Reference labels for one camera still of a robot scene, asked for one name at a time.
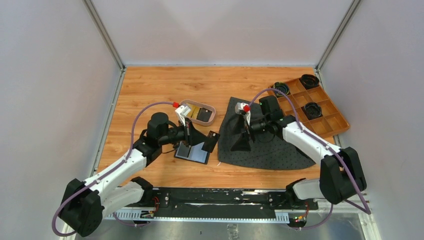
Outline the black leather card holder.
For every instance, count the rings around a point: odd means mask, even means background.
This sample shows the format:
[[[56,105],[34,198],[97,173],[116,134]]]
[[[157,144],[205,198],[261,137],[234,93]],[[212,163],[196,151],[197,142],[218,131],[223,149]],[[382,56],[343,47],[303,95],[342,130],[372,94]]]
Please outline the black leather card holder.
[[[203,150],[203,146],[203,142],[194,146],[186,146],[183,144],[183,142],[180,142],[178,148],[175,151],[174,157],[177,159],[207,165],[210,153]]]

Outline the pink oval tray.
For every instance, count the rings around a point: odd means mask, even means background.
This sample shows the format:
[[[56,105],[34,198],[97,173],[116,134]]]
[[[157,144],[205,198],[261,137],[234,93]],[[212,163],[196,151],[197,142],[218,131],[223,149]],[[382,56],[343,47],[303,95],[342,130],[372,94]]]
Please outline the pink oval tray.
[[[210,126],[217,113],[213,106],[194,100],[185,99],[180,105],[182,106],[180,111],[182,119],[188,118],[193,123],[201,126]]]

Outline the black credit card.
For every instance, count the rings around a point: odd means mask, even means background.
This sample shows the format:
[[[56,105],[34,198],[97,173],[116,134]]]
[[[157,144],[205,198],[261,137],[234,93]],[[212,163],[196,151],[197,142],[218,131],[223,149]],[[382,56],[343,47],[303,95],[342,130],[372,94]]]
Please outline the black credit card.
[[[203,142],[202,150],[208,153],[212,153],[219,141],[220,134],[214,131],[210,131]]]

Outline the gold credit card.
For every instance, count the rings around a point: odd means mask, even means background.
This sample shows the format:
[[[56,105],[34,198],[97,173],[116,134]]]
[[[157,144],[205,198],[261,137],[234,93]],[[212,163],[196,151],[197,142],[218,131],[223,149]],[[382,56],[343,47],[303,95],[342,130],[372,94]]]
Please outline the gold credit card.
[[[186,116],[192,119],[197,119],[201,107],[190,103],[187,103],[186,105],[190,108],[190,112]]]

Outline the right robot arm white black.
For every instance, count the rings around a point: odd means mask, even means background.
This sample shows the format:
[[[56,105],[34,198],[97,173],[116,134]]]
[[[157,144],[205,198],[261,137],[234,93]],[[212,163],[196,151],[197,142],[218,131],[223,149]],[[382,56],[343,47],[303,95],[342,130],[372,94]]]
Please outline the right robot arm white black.
[[[232,132],[240,137],[230,150],[249,152],[256,135],[269,132],[313,160],[320,167],[319,178],[302,178],[286,186],[285,201],[290,208],[298,209],[311,199],[325,199],[336,205],[367,188],[355,149],[329,143],[311,132],[294,115],[284,115],[274,96],[260,98],[259,105],[262,117],[252,119],[249,104],[236,103],[234,111],[238,119]]]

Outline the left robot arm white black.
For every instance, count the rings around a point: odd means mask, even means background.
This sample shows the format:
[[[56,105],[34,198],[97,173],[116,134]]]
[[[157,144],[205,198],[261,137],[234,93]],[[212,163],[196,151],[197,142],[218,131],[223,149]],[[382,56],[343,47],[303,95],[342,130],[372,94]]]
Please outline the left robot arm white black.
[[[74,178],[67,184],[52,219],[53,231],[60,237],[87,237],[121,208],[134,203],[149,206],[153,201],[151,183],[142,177],[135,177],[124,186],[121,183],[156,160],[164,145],[201,145],[202,151],[211,153],[219,137],[214,131],[207,135],[198,131],[188,117],[184,116],[176,125],[166,113],[154,113],[122,157],[96,175],[85,180]]]

